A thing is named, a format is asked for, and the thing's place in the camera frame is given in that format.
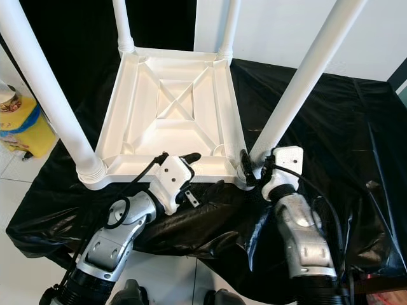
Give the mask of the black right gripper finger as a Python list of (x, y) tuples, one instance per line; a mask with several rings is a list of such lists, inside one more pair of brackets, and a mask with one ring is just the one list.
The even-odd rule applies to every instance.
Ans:
[(247, 187), (257, 186), (254, 165), (247, 150), (240, 151), (239, 180)]

